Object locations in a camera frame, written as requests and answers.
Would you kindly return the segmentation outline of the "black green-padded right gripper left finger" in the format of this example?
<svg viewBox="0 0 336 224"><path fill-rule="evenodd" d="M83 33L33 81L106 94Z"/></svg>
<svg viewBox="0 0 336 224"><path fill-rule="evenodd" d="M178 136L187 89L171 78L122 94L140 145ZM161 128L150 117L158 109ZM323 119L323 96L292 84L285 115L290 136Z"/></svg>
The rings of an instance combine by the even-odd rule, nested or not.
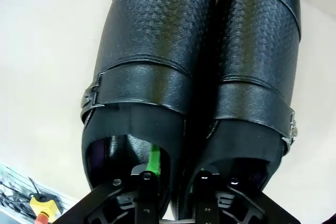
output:
<svg viewBox="0 0 336 224"><path fill-rule="evenodd" d="M145 170L97 186L56 223L159 223L160 148L151 146Z"/></svg>

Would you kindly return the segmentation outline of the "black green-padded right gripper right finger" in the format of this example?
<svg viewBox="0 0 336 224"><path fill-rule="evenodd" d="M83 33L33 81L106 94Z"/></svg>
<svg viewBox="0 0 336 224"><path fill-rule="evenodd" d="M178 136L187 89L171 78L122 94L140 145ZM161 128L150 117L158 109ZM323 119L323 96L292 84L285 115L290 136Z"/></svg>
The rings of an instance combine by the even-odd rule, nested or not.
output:
<svg viewBox="0 0 336 224"><path fill-rule="evenodd" d="M279 223L300 221L263 192L238 178L200 171L194 180L196 223Z"/></svg>

